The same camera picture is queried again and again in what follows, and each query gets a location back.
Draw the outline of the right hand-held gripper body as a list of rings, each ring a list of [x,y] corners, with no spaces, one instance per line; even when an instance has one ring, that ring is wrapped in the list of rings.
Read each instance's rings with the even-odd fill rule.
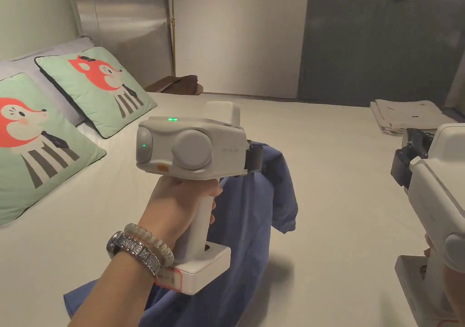
[[[395,272],[419,327],[457,322],[444,291],[442,269],[465,271],[465,125],[444,124],[435,132],[428,158],[395,151],[391,175],[404,188],[434,249],[429,258],[401,255]]]

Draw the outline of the person's left hand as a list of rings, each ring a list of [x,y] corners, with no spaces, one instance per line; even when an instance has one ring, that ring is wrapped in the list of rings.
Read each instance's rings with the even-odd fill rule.
[[[192,223],[201,200],[215,198],[222,191],[216,179],[194,181],[161,176],[138,225],[174,250],[176,241]]]

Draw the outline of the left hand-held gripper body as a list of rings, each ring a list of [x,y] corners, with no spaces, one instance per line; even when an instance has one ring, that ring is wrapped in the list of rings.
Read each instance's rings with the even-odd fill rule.
[[[151,117],[139,124],[136,165],[147,173],[188,180],[243,176],[262,169],[263,150],[241,127],[237,104],[205,103],[199,117]],[[204,197],[176,243],[174,263],[156,284],[194,295],[227,271],[231,249],[207,241],[213,197]]]

